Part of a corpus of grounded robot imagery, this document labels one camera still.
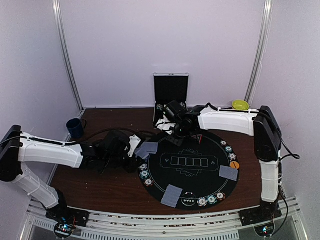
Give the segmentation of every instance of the open black case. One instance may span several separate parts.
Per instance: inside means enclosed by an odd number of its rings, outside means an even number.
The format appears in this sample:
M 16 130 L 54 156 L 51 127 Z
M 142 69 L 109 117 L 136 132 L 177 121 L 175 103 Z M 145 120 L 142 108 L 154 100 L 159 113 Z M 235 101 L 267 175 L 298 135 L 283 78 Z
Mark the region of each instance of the open black case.
M 156 126 L 158 120 L 163 118 L 164 107 L 173 100 L 177 100 L 187 109 L 189 74 L 155 73 L 153 78 L 155 93 L 153 125 Z

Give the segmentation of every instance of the wooden table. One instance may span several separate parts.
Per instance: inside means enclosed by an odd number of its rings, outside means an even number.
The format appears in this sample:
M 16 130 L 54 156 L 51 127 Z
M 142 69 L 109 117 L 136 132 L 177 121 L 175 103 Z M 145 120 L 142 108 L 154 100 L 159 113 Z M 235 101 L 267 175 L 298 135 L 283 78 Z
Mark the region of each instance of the wooden table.
M 159 133 L 153 127 L 153 108 L 87 109 L 88 121 L 83 138 L 106 128 L 129 128 Z M 254 154 L 253 137 L 227 131 L 212 131 L 227 141 L 240 162 L 239 181 L 232 194 L 222 203 L 201 213 L 220 212 L 259 205 L 262 191 L 261 169 Z M 91 141 L 102 139 L 102 133 Z M 51 186 L 61 190 L 69 206 L 102 212 L 137 215 L 177 215 L 199 213 L 162 205 L 148 194 L 137 173 L 122 168 L 107 169 L 103 175 L 94 170 L 59 166 Z

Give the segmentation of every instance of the white wall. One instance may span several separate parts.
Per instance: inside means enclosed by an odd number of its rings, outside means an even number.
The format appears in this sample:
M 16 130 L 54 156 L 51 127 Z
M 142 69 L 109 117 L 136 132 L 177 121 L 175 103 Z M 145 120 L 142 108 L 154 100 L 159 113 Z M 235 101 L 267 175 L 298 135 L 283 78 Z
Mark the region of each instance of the white wall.
M 85 107 L 152 107 L 153 73 L 189 73 L 188 104 L 246 95 L 264 0 L 64 0 Z
M 301 160 L 284 161 L 284 186 L 297 196 L 312 239 L 320 222 L 320 1 L 275 1 L 253 107 L 271 107 Z
M 18 124 L 36 136 L 63 140 L 78 110 L 68 82 L 51 0 L 0 2 L 0 139 Z M 50 164 L 32 169 L 43 180 Z M 18 237 L 29 204 L 21 189 L 0 182 L 0 239 Z

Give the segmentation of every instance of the black poker mat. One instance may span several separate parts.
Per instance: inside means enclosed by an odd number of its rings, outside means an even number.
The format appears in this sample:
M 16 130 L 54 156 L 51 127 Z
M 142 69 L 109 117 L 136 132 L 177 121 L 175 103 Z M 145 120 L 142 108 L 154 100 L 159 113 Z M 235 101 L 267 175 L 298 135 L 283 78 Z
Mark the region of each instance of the black poker mat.
M 158 143 L 158 151 L 145 159 L 138 174 L 149 194 L 159 202 L 168 185 L 183 189 L 176 205 L 181 210 L 210 208 L 235 189 L 238 180 L 219 176 L 220 166 L 239 170 L 232 147 L 213 133 L 203 131 L 200 134 L 200 143 L 185 138 L 180 147 L 169 142 L 164 132 L 149 141 Z

